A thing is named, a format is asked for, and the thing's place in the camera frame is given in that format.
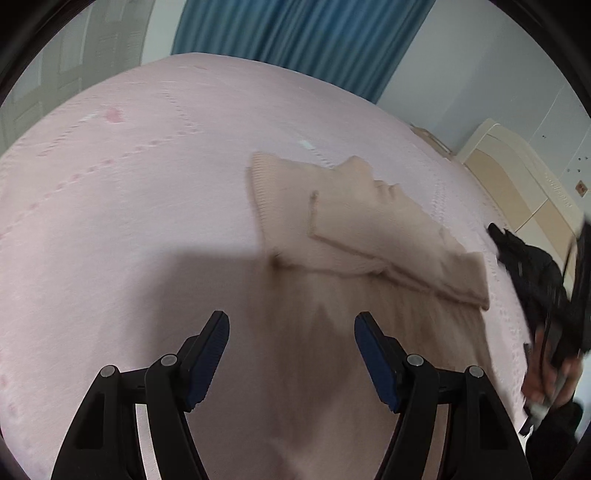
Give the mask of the person's right hand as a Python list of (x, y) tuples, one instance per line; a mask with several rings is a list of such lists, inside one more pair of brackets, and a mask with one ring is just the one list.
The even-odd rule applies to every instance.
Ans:
[(567, 358), (561, 370), (557, 371), (547, 359), (541, 360), (541, 350), (535, 348), (529, 357), (521, 392), (526, 400), (536, 403), (553, 398), (553, 406), (558, 408), (573, 398), (582, 374), (583, 363), (580, 358)]

